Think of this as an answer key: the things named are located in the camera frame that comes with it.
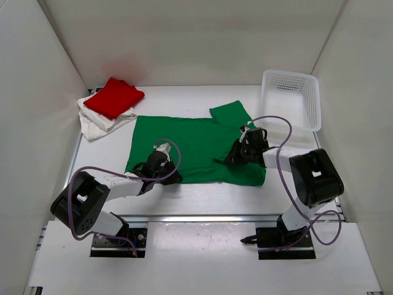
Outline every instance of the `white wall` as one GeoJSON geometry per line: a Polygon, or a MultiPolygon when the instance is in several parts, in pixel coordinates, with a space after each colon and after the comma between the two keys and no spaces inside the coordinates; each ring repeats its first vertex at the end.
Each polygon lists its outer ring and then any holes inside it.
{"type": "Polygon", "coordinates": [[[261,84],[310,73],[343,0],[42,0],[88,87],[261,84]]]}
{"type": "Polygon", "coordinates": [[[313,74],[321,144],[343,178],[385,294],[393,294],[393,1],[350,0],[313,74]]]}
{"type": "Polygon", "coordinates": [[[86,92],[38,3],[6,1],[0,7],[0,294],[23,292],[79,137],[76,99],[86,92]]]}

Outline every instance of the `green t-shirt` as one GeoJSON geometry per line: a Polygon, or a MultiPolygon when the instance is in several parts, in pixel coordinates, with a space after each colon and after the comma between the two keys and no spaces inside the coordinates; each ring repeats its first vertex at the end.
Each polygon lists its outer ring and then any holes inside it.
{"type": "MultiPolygon", "coordinates": [[[[175,118],[138,116],[130,158],[125,171],[145,162],[160,138],[175,142],[182,154],[179,173],[182,183],[225,182],[261,186],[266,170],[257,164],[223,164],[234,140],[241,136],[240,126],[251,120],[240,101],[210,109],[212,118],[175,118]]],[[[177,151],[170,156],[177,164],[177,151]]]]}

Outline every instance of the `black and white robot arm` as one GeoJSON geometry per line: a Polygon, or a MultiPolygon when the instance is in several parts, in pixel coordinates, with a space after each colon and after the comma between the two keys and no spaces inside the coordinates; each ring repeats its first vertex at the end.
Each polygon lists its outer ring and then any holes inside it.
{"type": "Polygon", "coordinates": [[[244,126],[241,131],[243,134],[233,143],[226,163],[257,163],[292,174],[297,193],[295,204],[277,220],[279,238],[283,244],[291,244],[306,230],[317,211],[344,192],[343,182],[323,149],[301,155],[281,149],[277,159],[279,148],[269,147],[265,129],[244,126]]]}
{"type": "MultiPolygon", "coordinates": [[[[175,169],[169,156],[170,149],[169,143],[155,148],[145,163],[139,163],[130,173],[125,173],[128,178],[119,176],[94,178],[85,171],[79,172],[72,184],[71,193],[72,220],[76,235],[83,235],[91,231],[112,237],[126,237],[128,224],[119,216],[102,211],[103,205],[109,200],[144,194],[151,190],[155,183],[168,185],[181,182],[182,176],[178,171],[162,180],[175,169]]],[[[70,228],[69,187],[70,185],[52,203],[50,211],[70,228]]],[[[119,244],[118,240],[112,239],[110,241],[119,244]]]]}

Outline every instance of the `folded red cloth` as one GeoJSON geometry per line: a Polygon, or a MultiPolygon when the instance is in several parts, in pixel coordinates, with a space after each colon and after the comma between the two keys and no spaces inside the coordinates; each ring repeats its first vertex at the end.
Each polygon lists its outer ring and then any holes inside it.
{"type": "Polygon", "coordinates": [[[145,97],[145,93],[125,81],[110,78],[104,88],[84,102],[86,107],[109,120],[116,119],[127,109],[132,108],[145,97]]]}

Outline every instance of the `white cloth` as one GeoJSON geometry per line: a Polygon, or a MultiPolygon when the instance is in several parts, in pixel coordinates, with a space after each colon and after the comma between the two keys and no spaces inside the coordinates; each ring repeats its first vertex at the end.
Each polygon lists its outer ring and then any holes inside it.
{"type": "Polygon", "coordinates": [[[84,105],[84,101],[92,96],[78,100],[80,126],[82,127],[82,134],[87,140],[97,140],[136,119],[133,108],[130,108],[119,115],[116,120],[109,120],[104,115],[98,114],[84,105]]]}

